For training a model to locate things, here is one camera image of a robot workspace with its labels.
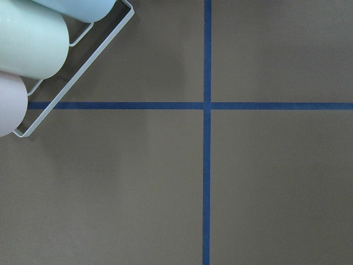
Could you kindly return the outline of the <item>pale pink cup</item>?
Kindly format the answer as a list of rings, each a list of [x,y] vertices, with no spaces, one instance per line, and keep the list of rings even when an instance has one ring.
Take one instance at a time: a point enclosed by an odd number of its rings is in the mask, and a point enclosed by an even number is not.
[[[23,80],[1,71],[1,137],[10,134],[23,121],[28,106]]]

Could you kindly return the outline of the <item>light blue cup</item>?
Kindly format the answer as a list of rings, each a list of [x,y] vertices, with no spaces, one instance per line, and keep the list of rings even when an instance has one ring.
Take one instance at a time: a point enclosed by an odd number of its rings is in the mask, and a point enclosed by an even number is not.
[[[85,23],[103,19],[115,0],[37,0],[36,3]]]

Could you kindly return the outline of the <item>mint green cup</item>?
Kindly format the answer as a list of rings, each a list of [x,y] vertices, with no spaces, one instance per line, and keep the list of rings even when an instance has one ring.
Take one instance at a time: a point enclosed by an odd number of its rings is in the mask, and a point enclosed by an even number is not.
[[[68,50],[60,13],[33,1],[1,1],[1,71],[44,80],[62,68]]]

